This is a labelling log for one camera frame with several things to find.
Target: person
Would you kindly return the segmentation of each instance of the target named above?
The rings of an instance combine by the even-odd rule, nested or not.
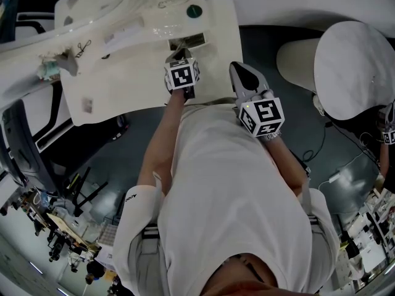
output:
[[[69,249],[67,261],[70,265],[71,272],[77,273],[78,272],[78,265],[80,265],[80,262],[81,262],[80,255]]]
[[[5,203],[1,208],[0,208],[0,214],[2,216],[7,216],[8,213],[8,205],[6,205],[7,203]]]
[[[85,281],[88,285],[91,285],[93,281],[97,281],[99,278],[103,277],[106,269],[96,260],[89,262],[86,265],[86,270],[88,274],[85,276]]]
[[[114,242],[122,284],[144,295],[132,290],[132,230],[157,222],[170,295],[318,291],[339,251],[323,194],[308,188],[279,133],[261,143],[239,124],[234,105],[184,103],[183,91],[173,91],[126,195]]]

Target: arm sleeve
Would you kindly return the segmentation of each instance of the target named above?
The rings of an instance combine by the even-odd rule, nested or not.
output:
[[[130,281],[133,280],[128,264],[131,242],[149,223],[156,222],[163,199],[160,178],[157,174],[154,176],[156,187],[140,185],[127,192],[114,240],[114,267],[128,289],[131,289]]]
[[[312,227],[312,258],[310,280],[305,292],[315,293],[330,278],[335,270],[340,241],[333,226],[324,195],[317,189],[310,189]]]

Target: white wall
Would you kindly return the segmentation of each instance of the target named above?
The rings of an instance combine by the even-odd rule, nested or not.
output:
[[[60,286],[37,272],[2,235],[0,283],[0,293],[4,296],[59,296],[57,288]]]
[[[240,25],[326,29],[354,19],[395,37],[395,0],[235,0]]]
[[[18,185],[14,182],[14,180],[6,175],[4,179],[0,181],[0,207],[7,202],[8,198],[15,192],[18,188]]]
[[[47,237],[49,231],[36,237],[33,223],[21,210],[9,208],[7,216],[0,216],[0,234],[18,250],[28,261],[33,262],[48,279],[57,281],[67,264],[64,256],[67,251],[62,251],[63,257],[59,261],[49,262]]]

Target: table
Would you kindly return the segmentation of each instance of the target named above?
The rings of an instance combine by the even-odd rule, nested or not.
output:
[[[208,43],[192,49],[199,62],[201,81],[196,98],[203,103],[234,97],[229,64],[243,61],[239,28],[232,0],[208,0]],[[166,40],[126,47],[97,61],[89,73],[76,77],[61,72],[67,105],[74,125],[99,123],[134,110],[164,106],[170,94],[164,83],[165,59],[172,53]],[[91,113],[83,103],[92,103]]]
[[[89,247],[90,250],[95,250],[94,247],[97,247],[95,241],[101,233],[101,227],[93,220],[87,219],[84,215],[70,216],[66,209],[60,207],[56,207],[52,213],[47,213],[47,216],[60,231],[68,234],[79,244]]]
[[[395,98],[395,51],[364,23],[337,23],[320,39],[287,43],[277,65],[289,82],[317,92],[325,112],[337,120]]]

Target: gray floor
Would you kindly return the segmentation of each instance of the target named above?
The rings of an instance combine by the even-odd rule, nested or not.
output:
[[[286,121],[282,127],[283,139],[299,157],[307,150],[318,150],[322,143],[324,124],[329,121],[320,116],[312,104],[312,94],[284,80],[276,68],[278,48],[294,39],[319,37],[321,33],[303,29],[277,27],[248,27],[241,29],[244,62],[261,71],[276,96],[281,99]],[[162,116],[163,109],[148,109],[127,115],[130,128],[118,141],[104,146],[88,163],[92,167],[88,181],[109,185],[93,201],[93,215],[97,220],[112,218],[122,195],[135,185],[145,148]],[[344,165],[359,155],[358,149],[333,127],[326,129],[326,139],[321,152],[308,163],[312,187],[328,180]],[[346,168],[343,179],[325,183],[324,193],[330,212],[339,214],[343,223],[355,217],[359,207],[373,186],[377,176],[374,164],[361,155]],[[88,194],[93,189],[83,191]]]

